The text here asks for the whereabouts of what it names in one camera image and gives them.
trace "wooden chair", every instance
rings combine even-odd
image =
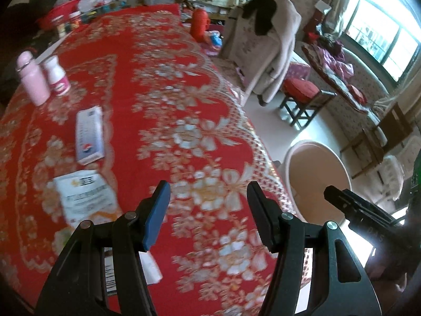
[[[280,109],[285,108],[288,114],[292,117],[290,126],[293,127],[297,124],[300,131],[306,128],[310,122],[316,117],[320,110],[329,103],[337,94],[334,92],[320,90],[316,96],[310,99],[307,103],[302,103],[294,98],[291,94],[285,92],[285,98],[279,106]],[[288,106],[288,102],[295,103],[295,107],[291,110]],[[301,125],[300,120],[306,120],[304,126]]]
[[[383,146],[380,144],[375,132],[381,129],[386,137],[386,144]],[[371,130],[363,129],[362,132],[357,135],[352,141],[349,142],[340,152],[344,152],[349,148],[355,149],[364,144],[371,156],[371,162],[363,167],[360,172],[352,176],[352,179],[367,173],[370,169],[380,165],[383,161],[383,157],[386,153],[395,148],[396,145],[403,142],[409,135],[411,135],[413,128],[405,118],[402,110],[399,108],[397,103],[392,109],[384,116],[379,124],[373,127]]]

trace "metal screw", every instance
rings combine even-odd
[[[337,225],[335,222],[333,222],[333,221],[329,221],[329,222],[328,222],[328,227],[329,227],[330,229],[332,229],[332,230],[335,230],[335,229],[337,229],[337,228],[338,228],[338,225]]]
[[[91,222],[89,220],[85,220],[81,222],[82,229],[88,229],[91,226]]]
[[[128,211],[128,212],[124,215],[124,217],[125,217],[126,219],[128,219],[128,220],[133,220],[136,216],[137,216],[137,215],[136,215],[136,212],[134,212],[134,211]]]
[[[281,217],[287,221],[292,220],[294,218],[294,216],[291,213],[282,213]]]

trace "window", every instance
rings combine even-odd
[[[421,43],[421,28],[400,0],[350,0],[346,34],[398,81]]]

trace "white plastic chair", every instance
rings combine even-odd
[[[387,155],[377,168],[384,182],[382,197],[376,202],[380,204],[387,200],[396,201],[403,188],[404,171],[402,165],[394,155]]]
[[[414,171],[414,162],[421,150],[421,138],[412,136],[409,138],[404,149],[396,156],[403,168],[404,180],[410,178]]]

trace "white box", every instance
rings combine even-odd
[[[105,156],[102,137],[102,110],[96,106],[76,115],[76,160],[87,165]]]

